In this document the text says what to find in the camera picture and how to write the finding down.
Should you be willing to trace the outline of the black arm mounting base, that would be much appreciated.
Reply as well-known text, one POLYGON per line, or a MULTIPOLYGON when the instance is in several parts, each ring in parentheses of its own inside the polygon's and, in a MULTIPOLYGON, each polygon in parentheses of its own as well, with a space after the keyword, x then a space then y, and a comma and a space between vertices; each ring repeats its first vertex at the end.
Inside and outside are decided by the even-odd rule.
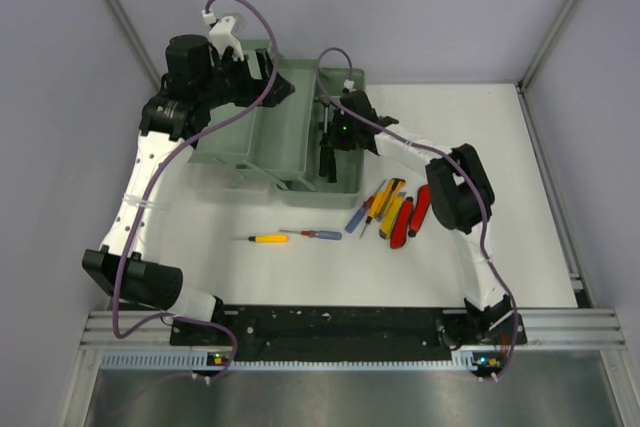
MULTIPOLYGON (((171 345, 236 341, 239 361, 321 363, 448 360, 462 347, 510 343, 498 333, 489 342, 469 336, 456 347, 467 327, 466 308, 227 305, 214 320, 225 329, 175 322, 171 345)), ((516 344, 526 341, 521 318, 516 344)))

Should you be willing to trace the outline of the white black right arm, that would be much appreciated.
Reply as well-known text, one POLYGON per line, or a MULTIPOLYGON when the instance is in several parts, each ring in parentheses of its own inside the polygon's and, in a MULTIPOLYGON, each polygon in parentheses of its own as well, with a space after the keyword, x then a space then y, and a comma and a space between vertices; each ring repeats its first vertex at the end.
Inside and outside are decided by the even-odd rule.
POLYGON ((366 92, 350 78, 339 97, 332 96, 324 83, 317 86, 321 103, 334 111, 322 126, 320 177, 335 182, 335 153, 351 150, 367 150, 424 174, 428 207, 441 226, 455 233, 465 269, 466 330, 454 345, 460 347, 469 336, 487 343, 500 333, 515 344, 521 318, 513 293, 487 249, 495 194, 476 149, 463 144, 445 150, 403 128, 396 119, 379 116, 366 92))

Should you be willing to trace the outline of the black hammer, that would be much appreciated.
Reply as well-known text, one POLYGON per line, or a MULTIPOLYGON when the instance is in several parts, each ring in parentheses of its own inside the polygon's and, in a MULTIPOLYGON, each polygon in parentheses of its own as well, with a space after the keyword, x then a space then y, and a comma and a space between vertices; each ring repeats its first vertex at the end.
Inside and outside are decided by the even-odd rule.
POLYGON ((328 132, 330 102, 322 97, 319 97, 318 100, 323 106, 323 120, 320 124, 320 128, 322 130, 322 137, 320 140, 319 176, 327 179, 327 154, 328 154, 328 149, 331 148, 329 143, 329 132, 328 132))
POLYGON ((332 148, 328 149, 327 154, 327 179, 330 184, 337 182, 337 164, 335 151, 332 148))

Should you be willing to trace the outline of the green translucent tool box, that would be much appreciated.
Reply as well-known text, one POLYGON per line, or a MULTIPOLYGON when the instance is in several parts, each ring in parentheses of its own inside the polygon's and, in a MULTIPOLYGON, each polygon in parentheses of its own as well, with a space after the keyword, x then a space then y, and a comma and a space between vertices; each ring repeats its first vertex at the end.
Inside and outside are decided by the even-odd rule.
POLYGON ((192 164, 214 165, 236 188, 263 182, 293 207, 351 209, 361 195, 364 152, 335 152, 337 182, 319 176, 323 106, 315 59, 280 61, 295 92, 274 108, 252 113, 200 140, 192 164))

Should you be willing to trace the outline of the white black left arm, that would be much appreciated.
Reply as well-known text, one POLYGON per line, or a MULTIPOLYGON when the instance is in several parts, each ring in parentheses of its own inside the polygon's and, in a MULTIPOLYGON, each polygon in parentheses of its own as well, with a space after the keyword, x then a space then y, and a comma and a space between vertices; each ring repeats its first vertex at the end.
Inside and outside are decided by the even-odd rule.
POLYGON ((201 35, 172 38, 165 50, 167 70, 159 90, 147 101, 138 127, 136 154, 113 224, 99 248, 88 249, 82 267, 111 297, 112 329, 123 339, 123 304, 153 309, 157 318, 192 322, 205 343, 226 334, 218 297, 191 286, 178 267, 160 262, 164 223, 178 180, 195 145, 215 132, 213 109, 234 105, 239 112, 221 122, 226 127, 260 107, 275 107, 295 88, 280 74, 276 46, 255 52, 253 76, 247 55, 233 45, 211 43, 201 35))

